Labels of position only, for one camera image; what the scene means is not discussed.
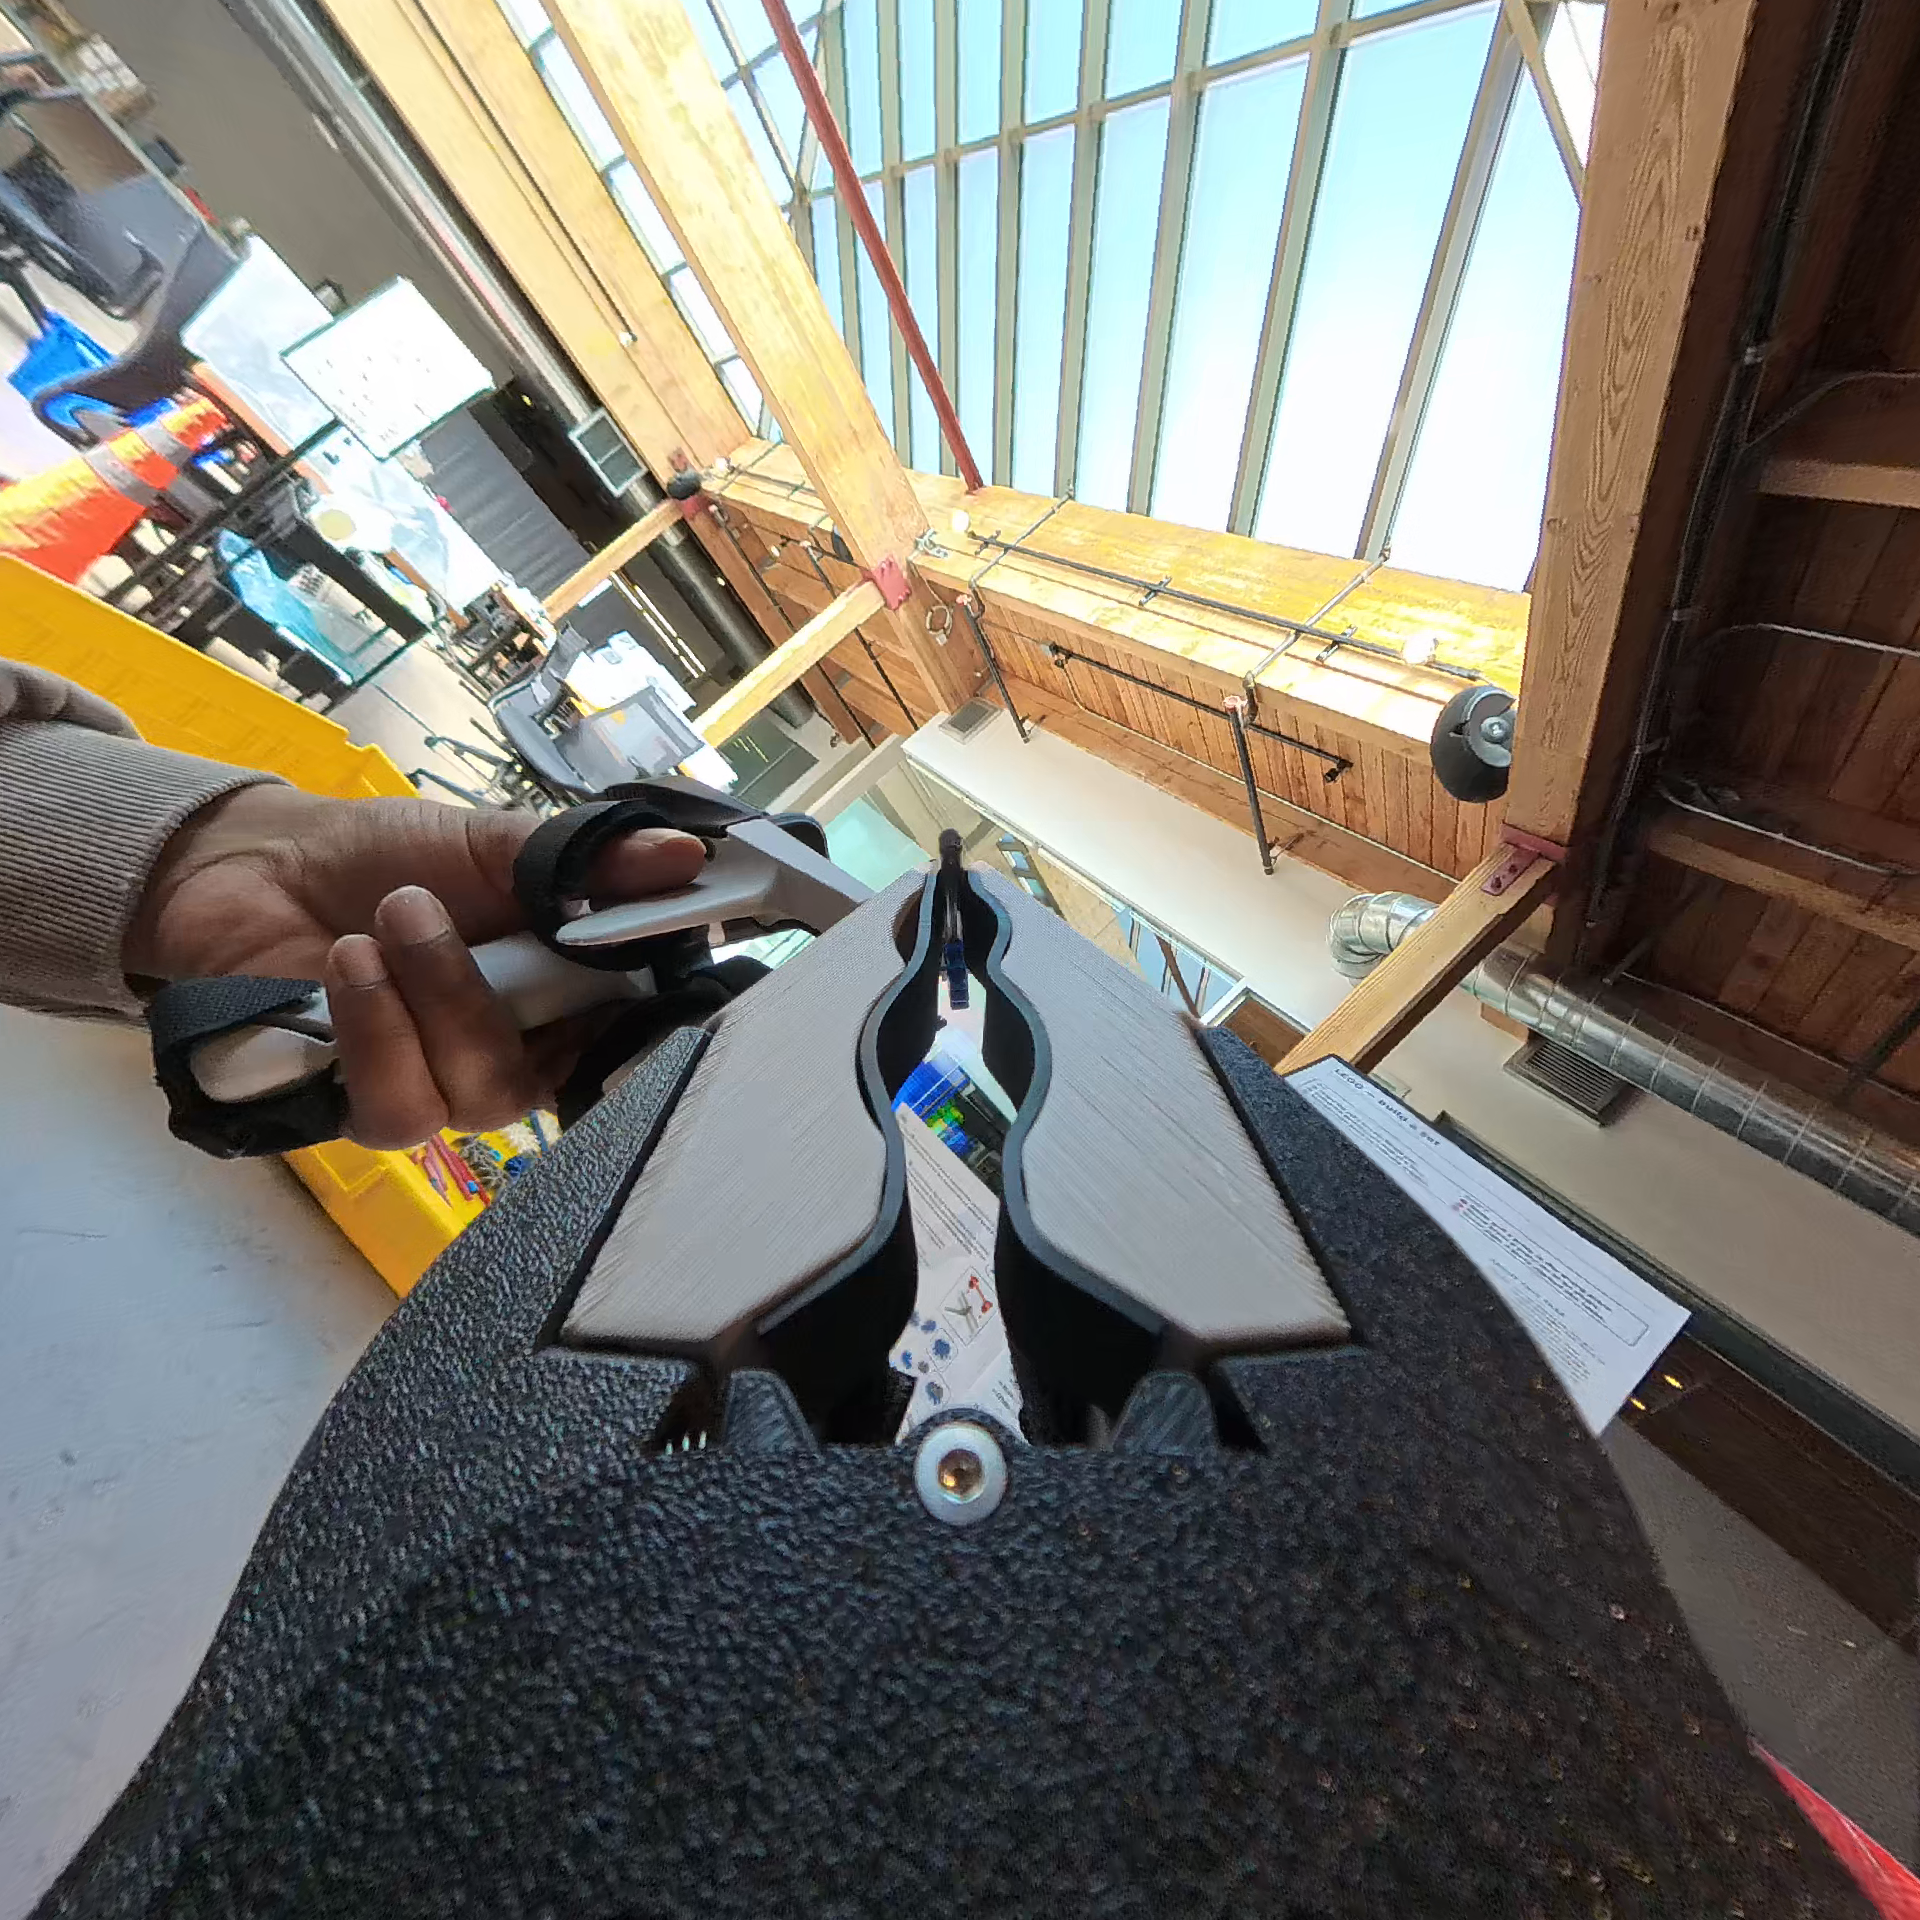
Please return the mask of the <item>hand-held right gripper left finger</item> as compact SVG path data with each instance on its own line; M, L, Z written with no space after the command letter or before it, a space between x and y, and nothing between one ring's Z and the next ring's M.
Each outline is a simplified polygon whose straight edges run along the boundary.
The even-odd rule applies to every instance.
M574 1294L570 1349L770 1371L816 1424L875 1388L917 1282L902 1149L859 1042L925 881L894 881L710 1021Z

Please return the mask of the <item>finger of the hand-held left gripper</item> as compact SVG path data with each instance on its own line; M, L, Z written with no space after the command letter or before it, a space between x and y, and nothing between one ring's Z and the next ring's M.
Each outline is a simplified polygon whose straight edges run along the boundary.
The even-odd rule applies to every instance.
M698 924L729 940L802 930L821 938L873 901L873 886L838 868L770 819L734 822L698 881Z

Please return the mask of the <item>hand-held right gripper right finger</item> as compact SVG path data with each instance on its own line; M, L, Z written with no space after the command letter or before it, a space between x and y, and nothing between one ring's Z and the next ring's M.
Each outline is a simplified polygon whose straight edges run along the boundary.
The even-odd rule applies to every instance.
M1190 1019L995 870L966 875L966 968L1014 1101L995 1259L1026 1433L1118 1424L1153 1374L1350 1342Z

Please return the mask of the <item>yellow plastic bin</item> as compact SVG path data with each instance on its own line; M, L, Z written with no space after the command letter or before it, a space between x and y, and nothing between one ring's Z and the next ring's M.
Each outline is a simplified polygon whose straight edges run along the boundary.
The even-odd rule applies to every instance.
M266 770L332 800L413 796L384 750L14 557L3 561L3 643L5 659L96 693L169 753ZM401 1154L338 1140L297 1149L285 1166L405 1296L558 1137L558 1117L537 1112L477 1145L462 1132Z

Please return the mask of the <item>person's left forearm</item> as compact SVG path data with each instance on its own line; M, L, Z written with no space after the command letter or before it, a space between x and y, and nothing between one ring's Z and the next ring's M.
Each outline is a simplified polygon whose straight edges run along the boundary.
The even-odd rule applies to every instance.
M3 1003L130 1019L160 974L130 945L169 843L274 776L169 753L104 697L3 660Z

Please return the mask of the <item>white printed task sheet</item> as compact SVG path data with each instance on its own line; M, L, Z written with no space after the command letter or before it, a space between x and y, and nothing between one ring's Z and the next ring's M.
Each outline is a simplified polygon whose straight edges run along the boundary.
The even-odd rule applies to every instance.
M1524 1325L1586 1432L1602 1436L1684 1330L1689 1310L1371 1077L1318 1061L1280 1082L1451 1236Z

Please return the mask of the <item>person's left hand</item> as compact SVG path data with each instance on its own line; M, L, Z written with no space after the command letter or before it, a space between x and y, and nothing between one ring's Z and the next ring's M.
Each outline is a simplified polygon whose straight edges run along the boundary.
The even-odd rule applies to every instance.
M524 811L243 786L166 838L124 941L129 981L316 979L346 1139L403 1149L498 1130L552 1109L603 1024L521 1028L473 960L524 926L513 870L536 833Z

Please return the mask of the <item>grey office chair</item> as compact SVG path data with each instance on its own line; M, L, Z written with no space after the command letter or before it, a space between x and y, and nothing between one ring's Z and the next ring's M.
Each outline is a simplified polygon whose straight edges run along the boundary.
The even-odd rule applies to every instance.
M693 696L641 646L552 657L490 702L524 773L561 800L656 778L734 794L737 770L690 725L693 708Z

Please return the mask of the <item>black round ceiling speaker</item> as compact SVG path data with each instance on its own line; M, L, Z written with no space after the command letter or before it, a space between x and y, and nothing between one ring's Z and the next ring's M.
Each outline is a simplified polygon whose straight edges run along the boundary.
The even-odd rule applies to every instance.
M1494 684L1457 693L1435 715L1433 779L1459 802L1490 804L1506 794L1517 731L1517 697Z

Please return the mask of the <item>whiteboard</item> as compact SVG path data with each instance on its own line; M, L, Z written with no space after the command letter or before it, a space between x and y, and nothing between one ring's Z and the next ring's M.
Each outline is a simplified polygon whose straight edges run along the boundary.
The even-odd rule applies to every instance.
M486 363L409 280L392 280L278 360L376 462L497 389Z

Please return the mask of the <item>orange traffic cone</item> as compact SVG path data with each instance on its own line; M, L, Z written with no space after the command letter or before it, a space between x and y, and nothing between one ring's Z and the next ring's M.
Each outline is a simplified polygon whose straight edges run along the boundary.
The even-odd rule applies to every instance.
M141 557L134 529L172 532L209 516L222 492L195 475L195 462L226 443L234 421L193 393L149 424L130 424L61 465L3 492L3 555L54 580L85 588L107 557Z

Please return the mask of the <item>black office chair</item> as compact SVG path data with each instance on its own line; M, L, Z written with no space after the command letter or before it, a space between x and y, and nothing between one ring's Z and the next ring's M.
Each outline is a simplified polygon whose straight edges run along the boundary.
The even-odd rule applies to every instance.
M149 168L83 182L35 139L5 158L5 300L37 333L48 322L41 282L109 321L133 322L162 293L206 221Z

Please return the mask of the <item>silver ventilation duct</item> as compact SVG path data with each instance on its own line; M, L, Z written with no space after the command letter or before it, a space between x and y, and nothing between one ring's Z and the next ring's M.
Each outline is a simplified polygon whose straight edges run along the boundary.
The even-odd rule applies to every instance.
M1545 964L1523 934L1489 949L1459 988L1537 1040L1918 1234L1915 1142L1870 1117L1710 1044L1609 984L1578 984Z

